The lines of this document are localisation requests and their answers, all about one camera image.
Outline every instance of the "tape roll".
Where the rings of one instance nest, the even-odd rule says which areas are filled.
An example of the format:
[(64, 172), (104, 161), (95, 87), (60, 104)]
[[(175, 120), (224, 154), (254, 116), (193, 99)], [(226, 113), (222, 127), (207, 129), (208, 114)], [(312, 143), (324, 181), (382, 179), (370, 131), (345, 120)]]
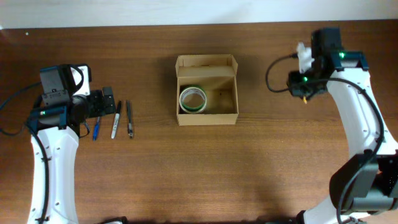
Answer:
[[(193, 95), (198, 95), (200, 98), (202, 98), (203, 102), (200, 105), (187, 105), (185, 103), (185, 100), (187, 99), (187, 97), (189, 96), (193, 96)], [(201, 113), (205, 110), (206, 105), (207, 105), (207, 96), (205, 91), (200, 88), (200, 86), (188, 86), (186, 87), (180, 94), (180, 107), (181, 109), (186, 112), (186, 113), (190, 113), (190, 114), (197, 114), (197, 113)]]

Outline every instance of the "wooden table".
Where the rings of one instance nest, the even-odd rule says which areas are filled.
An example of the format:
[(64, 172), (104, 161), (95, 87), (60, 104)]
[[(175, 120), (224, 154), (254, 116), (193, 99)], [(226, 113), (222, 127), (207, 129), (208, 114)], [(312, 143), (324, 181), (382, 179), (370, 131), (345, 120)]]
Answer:
[[(112, 86), (115, 100), (131, 101), (134, 140), (125, 133), (123, 110), (115, 140), (113, 116), (106, 116), (96, 142), (91, 135), (80, 141), (75, 202), (81, 223), (123, 215), (158, 222), (292, 217), (328, 195), (348, 145), (330, 95), (305, 105), (288, 93), (269, 92), (264, 73), (297, 42), (308, 45), (312, 31), (328, 26), (341, 27), (347, 49), (366, 54), (377, 102), (398, 139), (398, 21), (1, 30), (0, 101), (39, 81), (40, 68), (61, 63), (87, 63), (91, 89)], [(236, 57), (236, 125), (178, 126), (174, 65), (183, 54)], [(294, 69), (295, 60), (276, 66), (272, 85), (283, 87)], [(41, 92), (10, 102), (1, 126), (17, 130)], [(95, 120), (88, 122), (93, 128)], [(25, 131), (0, 142), (0, 223), (24, 223), (32, 196), (30, 136)], [(368, 220), (397, 223), (398, 213)]]

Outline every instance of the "pen cap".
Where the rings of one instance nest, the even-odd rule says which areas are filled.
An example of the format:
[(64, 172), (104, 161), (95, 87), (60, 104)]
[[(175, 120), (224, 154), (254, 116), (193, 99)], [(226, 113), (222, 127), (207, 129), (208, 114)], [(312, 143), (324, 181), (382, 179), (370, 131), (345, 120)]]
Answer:
[(119, 100), (118, 108), (116, 109), (116, 113), (120, 114), (121, 108), (122, 108), (122, 101)]

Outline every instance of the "open box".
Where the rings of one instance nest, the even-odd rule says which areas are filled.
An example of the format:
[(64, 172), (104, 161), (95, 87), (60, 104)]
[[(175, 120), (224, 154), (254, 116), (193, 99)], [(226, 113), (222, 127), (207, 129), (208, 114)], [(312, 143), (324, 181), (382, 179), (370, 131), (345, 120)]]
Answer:
[[(237, 70), (232, 55), (178, 56), (175, 71), (179, 125), (235, 124), (239, 114)], [(180, 92), (191, 85), (200, 86), (207, 96), (206, 108), (200, 114), (187, 114), (180, 107)]]

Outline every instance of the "box lid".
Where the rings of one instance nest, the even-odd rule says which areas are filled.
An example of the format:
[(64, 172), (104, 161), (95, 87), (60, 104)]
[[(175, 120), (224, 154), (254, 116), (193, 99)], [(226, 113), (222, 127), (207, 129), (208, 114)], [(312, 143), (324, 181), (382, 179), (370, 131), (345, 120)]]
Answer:
[(230, 54), (180, 55), (175, 64), (177, 77), (233, 77), (238, 63)]

